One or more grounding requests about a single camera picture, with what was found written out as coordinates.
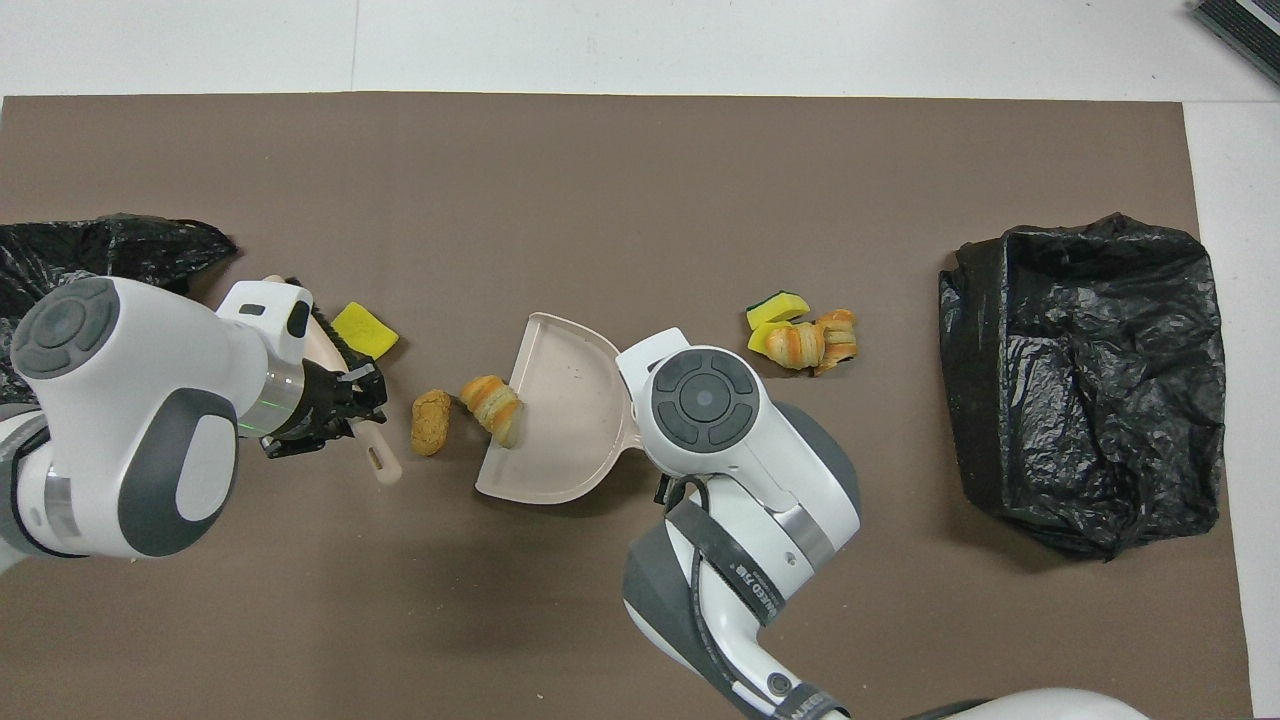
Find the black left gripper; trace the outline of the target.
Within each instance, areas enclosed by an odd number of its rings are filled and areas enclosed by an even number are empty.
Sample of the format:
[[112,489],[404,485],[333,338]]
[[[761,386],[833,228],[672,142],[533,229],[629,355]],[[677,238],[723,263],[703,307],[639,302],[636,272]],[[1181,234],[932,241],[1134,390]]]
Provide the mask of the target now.
[[387,402],[385,379],[375,363],[337,373],[303,360],[303,392],[291,415],[291,429],[265,437],[269,459],[316,452],[328,441],[352,437],[340,413],[380,413]]

